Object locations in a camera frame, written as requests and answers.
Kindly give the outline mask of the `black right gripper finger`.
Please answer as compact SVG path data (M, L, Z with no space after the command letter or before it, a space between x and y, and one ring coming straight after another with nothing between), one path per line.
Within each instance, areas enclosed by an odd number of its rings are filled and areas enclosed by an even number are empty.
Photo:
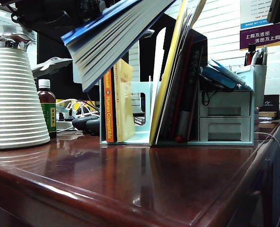
M271 1L267 22L273 24L280 22L280 0Z

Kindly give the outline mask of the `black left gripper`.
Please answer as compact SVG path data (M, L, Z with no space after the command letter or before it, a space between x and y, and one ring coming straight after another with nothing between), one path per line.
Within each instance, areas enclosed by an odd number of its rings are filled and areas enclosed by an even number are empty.
M106 0L0 0L11 10L11 19L27 30L43 27L77 27L96 19L107 8Z

